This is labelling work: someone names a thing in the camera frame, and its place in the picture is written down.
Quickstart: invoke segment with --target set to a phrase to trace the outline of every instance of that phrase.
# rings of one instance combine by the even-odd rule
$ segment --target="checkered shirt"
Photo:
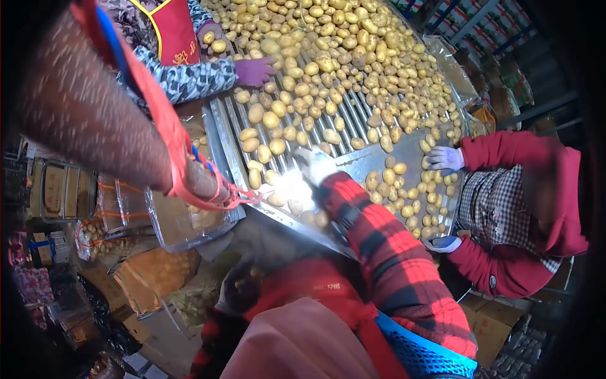
[[[490,252],[495,245],[512,245],[530,251],[551,273],[562,260],[544,255],[528,238],[531,215],[522,199],[522,166],[511,170],[475,171],[465,178],[458,211],[463,229]]]

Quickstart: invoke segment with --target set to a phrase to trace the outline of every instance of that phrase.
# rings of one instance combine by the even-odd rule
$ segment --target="white glove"
[[[303,177],[314,186],[319,187],[330,175],[337,172],[337,165],[330,155],[326,154],[318,146],[311,151],[303,148],[293,152],[293,158],[299,164]]]

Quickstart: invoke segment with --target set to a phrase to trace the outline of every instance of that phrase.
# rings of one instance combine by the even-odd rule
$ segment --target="blue strap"
[[[139,91],[139,87],[135,84],[135,80],[133,79],[133,76],[130,73],[130,68],[126,63],[126,57],[124,56],[124,51],[122,50],[122,46],[120,45],[120,40],[118,39],[118,36],[116,36],[116,30],[114,30],[113,28],[112,21],[109,17],[107,17],[105,12],[103,12],[103,10],[99,8],[98,5],[96,9],[97,18],[99,19],[99,26],[101,27],[101,32],[107,40],[107,44],[109,45],[110,50],[112,51],[114,60],[118,65],[118,69],[124,76],[124,81],[133,91],[135,91],[135,93],[140,98],[143,98],[143,96],[141,95],[141,91]]]

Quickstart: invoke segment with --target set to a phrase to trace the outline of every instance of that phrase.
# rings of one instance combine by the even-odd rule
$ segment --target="blue glove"
[[[434,238],[431,241],[423,241],[423,245],[433,252],[436,253],[452,253],[461,245],[461,239],[453,235],[447,237]]]
[[[430,170],[442,170],[442,175],[450,175],[465,167],[461,148],[436,146],[427,153]]]

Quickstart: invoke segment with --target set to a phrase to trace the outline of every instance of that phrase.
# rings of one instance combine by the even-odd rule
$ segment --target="plastic bag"
[[[126,253],[135,243],[134,238],[115,238],[104,241],[105,224],[98,218],[78,221],[75,235],[78,257],[85,261],[94,261],[104,255]]]

